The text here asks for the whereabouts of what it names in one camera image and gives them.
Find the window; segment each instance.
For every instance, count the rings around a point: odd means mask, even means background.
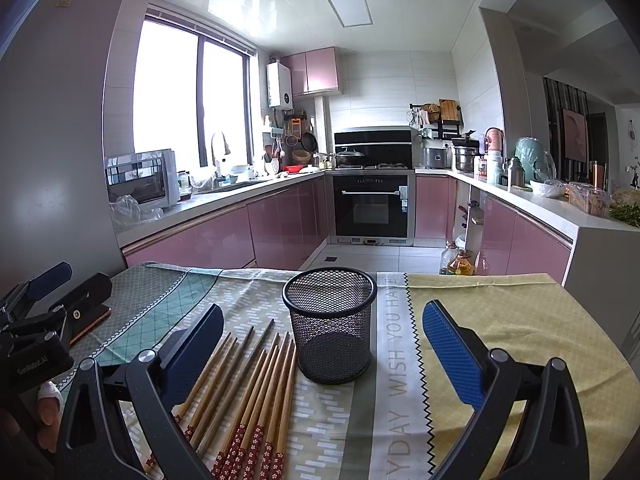
[[[133,93],[136,152],[175,152],[176,166],[211,166],[211,139],[224,133],[230,165],[251,161],[248,56],[178,27],[145,20]]]

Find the window frame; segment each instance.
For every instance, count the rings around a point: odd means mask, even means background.
[[[244,97],[244,139],[246,142],[246,160],[247,164],[252,164],[254,160],[254,143],[252,133],[252,123],[250,120],[251,115],[251,101],[250,101],[250,82],[249,82],[249,56],[244,52],[234,49],[228,44],[221,43],[220,41],[210,38],[206,34],[191,30],[187,27],[181,27],[167,20],[156,18],[155,16],[145,16],[145,21],[159,23],[165,27],[173,27],[189,34],[193,34],[198,37],[198,50],[196,56],[196,127],[198,135],[198,158],[200,159],[200,167],[205,168],[209,165],[209,153],[205,145],[205,132],[204,132],[204,44],[206,42],[212,43],[215,46],[219,46],[237,54],[242,58],[242,96]]]

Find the sink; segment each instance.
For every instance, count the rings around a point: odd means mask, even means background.
[[[266,180],[266,179],[247,180],[245,182],[238,182],[236,184],[226,184],[226,186],[222,185],[221,187],[217,187],[216,189],[212,189],[211,191],[207,191],[206,193],[203,193],[203,194],[224,193],[224,192],[227,192],[227,191],[234,191],[236,189],[241,189],[243,187],[255,186],[256,184],[261,184],[263,182],[268,182],[268,180]]]

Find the metal screw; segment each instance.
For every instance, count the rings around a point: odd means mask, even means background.
[[[566,363],[559,357],[554,357],[553,359],[551,359],[551,365],[559,372],[566,368]]]
[[[141,363],[148,363],[156,357],[156,353],[153,350],[143,350],[138,354],[138,361]]]
[[[494,348],[491,350],[491,359],[494,361],[498,361],[499,363],[504,363],[509,358],[509,354],[502,350],[501,348]]]
[[[81,370],[87,371],[87,370],[90,370],[93,366],[94,366],[94,360],[91,359],[90,357],[87,357],[86,359],[82,359],[82,361],[80,361]]]

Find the black mesh cup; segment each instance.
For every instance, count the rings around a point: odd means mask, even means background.
[[[378,288],[366,272],[325,267],[301,272],[282,289],[298,347],[298,367],[316,383],[353,381],[371,359],[371,303]]]

